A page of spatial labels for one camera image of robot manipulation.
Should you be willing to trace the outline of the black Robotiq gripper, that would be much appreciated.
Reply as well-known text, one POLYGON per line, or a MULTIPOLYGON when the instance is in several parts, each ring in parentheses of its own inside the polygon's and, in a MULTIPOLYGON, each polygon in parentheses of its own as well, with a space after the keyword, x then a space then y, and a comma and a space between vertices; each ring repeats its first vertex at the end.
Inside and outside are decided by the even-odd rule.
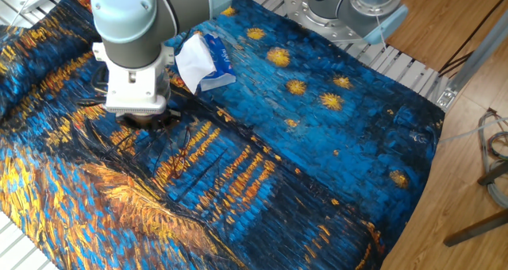
POLYGON ((162 114, 135 115, 123 114, 117 117, 117 123, 132 129, 158 130, 178 123, 181 113, 175 110, 165 110, 162 114))

